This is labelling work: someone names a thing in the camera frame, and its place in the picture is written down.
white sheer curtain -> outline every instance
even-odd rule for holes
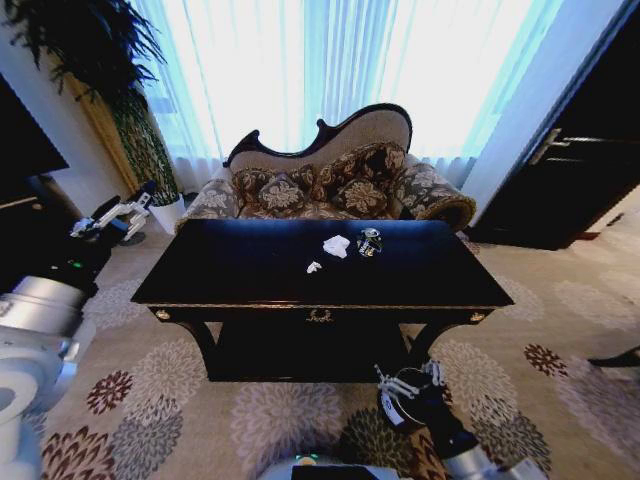
[[[186,191],[251,130],[305,148],[317,118],[402,105],[411,153],[458,186],[562,0],[135,0],[166,64],[145,85]]]

beige carpet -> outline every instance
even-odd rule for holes
[[[209,383],[188,334],[128,302],[170,241],[146,231],[99,277],[85,309],[98,334],[71,391],[29,418],[45,478],[244,479],[310,449],[445,478],[425,432],[383,423],[373,385]],[[640,344],[640,217],[565,251],[470,248],[516,305],[436,344],[457,414],[496,461],[529,455],[554,479],[640,478],[638,376],[585,360]]]

door handle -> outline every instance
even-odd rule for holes
[[[545,138],[542,142],[542,145],[540,145],[538,150],[536,150],[536,153],[531,156],[529,165],[536,165],[542,159],[543,155],[547,152],[549,147],[568,147],[571,145],[571,142],[556,142],[556,138],[558,137],[558,135],[560,135],[560,132],[562,132],[561,128],[554,128],[549,132],[547,138]]]

crumpled paper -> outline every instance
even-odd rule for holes
[[[325,240],[322,248],[325,252],[335,255],[336,257],[344,258],[347,256],[347,247],[349,246],[349,240],[340,235],[331,237],[329,240]]]
[[[319,268],[322,268],[318,262],[311,262],[307,267],[307,273],[317,272]]]

television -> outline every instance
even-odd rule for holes
[[[27,177],[68,165],[49,138],[0,74],[0,112],[4,131],[0,134],[0,201]]]

